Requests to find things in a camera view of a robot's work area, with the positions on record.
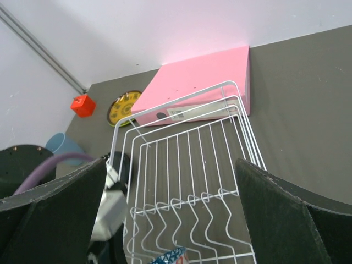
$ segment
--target wire rack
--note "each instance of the wire rack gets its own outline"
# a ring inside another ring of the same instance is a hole
[[[224,95],[226,85],[238,91],[235,82],[226,81],[121,119],[115,127],[110,161],[117,139],[122,139],[120,124],[215,89]],[[238,100],[238,106],[227,104],[233,100]],[[202,107],[214,109],[206,107],[219,102],[225,102],[222,108],[199,111]],[[190,111],[201,114],[149,127]],[[189,123],[219,111],[228,115]],[[242,157],[266,167],[239,96],[223,96],[146,125],[133,124],[121,147],[131,156],[130,179],[133,173],[136,177],[135,188],[128,186],[130,211],[124,226],[125,253],[131,263],[148,263],[180,246],[187,248],[191,263],[256,263],[234,161]]]

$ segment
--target yellow wall clock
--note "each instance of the yellow wall clock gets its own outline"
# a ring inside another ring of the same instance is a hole
[[[131,108],[133,104],[138,100],[141,96],[140,91],[129,91],[118,97],[109,107],[107,113],[107,119],[109,125],[116,126],[117,122],[127,116],[131,115]],[[126,121],[120,125],[120,127],[124,127],[128,125],[130,121]]]

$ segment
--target red cube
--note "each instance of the red cube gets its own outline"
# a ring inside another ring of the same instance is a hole
[[[93,114],[96,104],[88,95],[73,98],[71,109],[80,117],[89,117]]]

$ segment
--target pink box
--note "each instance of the pink box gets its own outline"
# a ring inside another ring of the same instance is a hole
[[[239,94],[235,86],[227,85],[224,86],[225,96],[239,95],[245,106],[246,113],[249,115],[248,46],[229,49],[227,51],[216,52],[161,66],[160,70],[149,83],[138,101],[133,105],[131,112],[132,114],[139,113],[224,81],[235,81],[237,83]],[[221,89],[216,89],[185,101],[175,103],[172,106],[159,109],[158,111],[144,114],[137,117],[136,120],[140,125],[144,125],[220,98],[223,98]],[[235,104],[238,106],[238,100],[228,100],[227,105],[229,104]],[[210,106],[201,107],[197,110],[157,122],[155,125],[175,123],[225,106],[226,104],[224,101],[214,103]],[[236,113],[237,110],[231,108],[230,112]],[[224,109],[223,111],[207,115],[204,118],[197,118],[192,121],[217,119],[227,115],[228,112]]]

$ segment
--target light blue bucket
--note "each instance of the light blue bucket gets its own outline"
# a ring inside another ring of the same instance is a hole
[[[54,155],[60,155],[68,152],[80,152],[84,153],[83,149],[65,133],[57,133],[53,135],[45,148],[54,153]],[[72,166],[79,166],[83,163],[82,159],[67,159],[64,161]]]

